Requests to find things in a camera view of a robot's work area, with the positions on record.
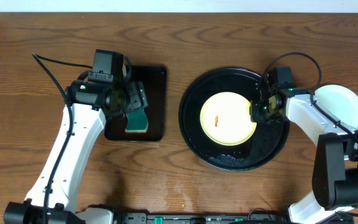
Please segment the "green yellow sponge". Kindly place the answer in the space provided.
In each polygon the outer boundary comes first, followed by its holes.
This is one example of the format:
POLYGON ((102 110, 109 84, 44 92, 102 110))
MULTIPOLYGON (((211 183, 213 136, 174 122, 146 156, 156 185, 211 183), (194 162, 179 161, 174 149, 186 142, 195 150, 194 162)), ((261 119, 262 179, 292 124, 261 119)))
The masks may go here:
POLYGON ((149 127, 149 120, 144 109, 139 109, 126 114, 126 133, 146 133, 149 127))

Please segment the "yellow plate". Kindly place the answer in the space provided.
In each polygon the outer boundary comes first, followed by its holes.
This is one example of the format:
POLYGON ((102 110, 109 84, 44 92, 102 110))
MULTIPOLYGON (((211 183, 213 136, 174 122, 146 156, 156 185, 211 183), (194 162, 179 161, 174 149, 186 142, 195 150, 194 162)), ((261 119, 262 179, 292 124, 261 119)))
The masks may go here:
POLYGON ((250 101, 228 91, 217 93, 205 101, 200 111, 200 123, 207 137, 223 146, 246 142, 257 127, 251 121, 250 101))

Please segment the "light green plate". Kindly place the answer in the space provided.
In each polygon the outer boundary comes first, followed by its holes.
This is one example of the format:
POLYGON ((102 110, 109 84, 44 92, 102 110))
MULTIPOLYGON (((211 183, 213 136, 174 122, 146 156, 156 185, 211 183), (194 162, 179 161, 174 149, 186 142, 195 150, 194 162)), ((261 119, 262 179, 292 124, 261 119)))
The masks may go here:
POLYGON ((352 90, 341 85, 325 85, 315 95, 333 115, 358 130, 358 96, 352 90))

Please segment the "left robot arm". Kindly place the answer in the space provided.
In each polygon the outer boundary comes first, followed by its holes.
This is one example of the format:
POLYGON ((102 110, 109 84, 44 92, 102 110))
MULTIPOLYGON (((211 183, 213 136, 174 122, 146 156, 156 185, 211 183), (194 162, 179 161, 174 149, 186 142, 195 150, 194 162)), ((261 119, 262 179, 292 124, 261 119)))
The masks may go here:
POLYGON ((45 166, 24 202, 8 203, 5 223, 114 223, 102 205, 77 212, 81 179, 93 146, 114 106, 124 112, 148 105, 142 82, 124 86, 75 80, 67 88, 58 136, 45 166))

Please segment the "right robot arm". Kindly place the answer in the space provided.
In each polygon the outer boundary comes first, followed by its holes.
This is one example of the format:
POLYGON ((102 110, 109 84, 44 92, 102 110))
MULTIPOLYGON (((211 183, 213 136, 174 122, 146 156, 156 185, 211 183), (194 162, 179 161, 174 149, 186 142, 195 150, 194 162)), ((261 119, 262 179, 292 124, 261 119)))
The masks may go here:
POLYGON ((358 217, 358 130, 343 123, 306 88, 264 91, 250 106, 257 123, 291 121, 316 145, 312 191, 288 208, 292 223, 358 217))

